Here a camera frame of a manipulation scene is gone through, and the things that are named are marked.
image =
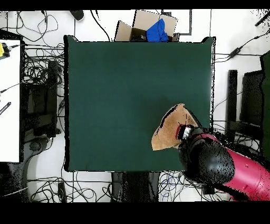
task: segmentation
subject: cardboard box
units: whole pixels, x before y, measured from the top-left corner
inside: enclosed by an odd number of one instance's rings
[[[132,36],[134,35],[146,36],[146,31],[159,19],[164,20],[165,32],[168,35],[169,41],[172,41],[177,19],[171,16],[160,15],[144,10],[135,11],[132,27],[122,21],[118,21],[114,41],[131,41]]]

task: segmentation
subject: yellow device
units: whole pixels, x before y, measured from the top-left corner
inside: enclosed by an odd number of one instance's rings
[[[3,48],[2,44],[0,43],[0,57],[3,56],[4,52],[5,52],[4,48]]]
[[[9,52],[11,48],[6,45],[6,43],[0,43],[0,60],[8,58],[10,56]]]

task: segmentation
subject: green table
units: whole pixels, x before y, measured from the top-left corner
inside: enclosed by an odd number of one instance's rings
[[[178,103],[209,127],[213,42],[77,42],[65,36],[65,167],[181,170],[178,151],[154,152],[151,138]]]

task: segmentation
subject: cardboard piece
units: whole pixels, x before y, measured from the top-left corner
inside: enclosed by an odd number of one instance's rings
[[[122,21],[118,21],[114,41],[130,41],[133,35],[146,36],[146,30],[152,27],[160,19],[164,20],[165,32],[168,35],[169,41],[172,42],[177,19],[171,16],[160,15],[144,10],[135,11],[132,27],[123,23]]]
[[[163,150],[172,147],[178,148],[177,146],[182,143],[181,140],[176,139],[177,128],[180,124],[198,127],[192,115],[185,108],[185,104],[175,105],[163,116],[160,126],[152,137],[153,150]]]

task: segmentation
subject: plug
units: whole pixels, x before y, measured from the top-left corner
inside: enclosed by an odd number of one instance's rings
[[[67,203],[64,182],[60,182],[58,184],[58,195],[59,195],[59,200],[61,201],[61,203]]]
[[[215,194],[215,189],[210,187],[210,186],[204,185],[203,188],[202,188],[202,193],[204,195],[205,194]]]

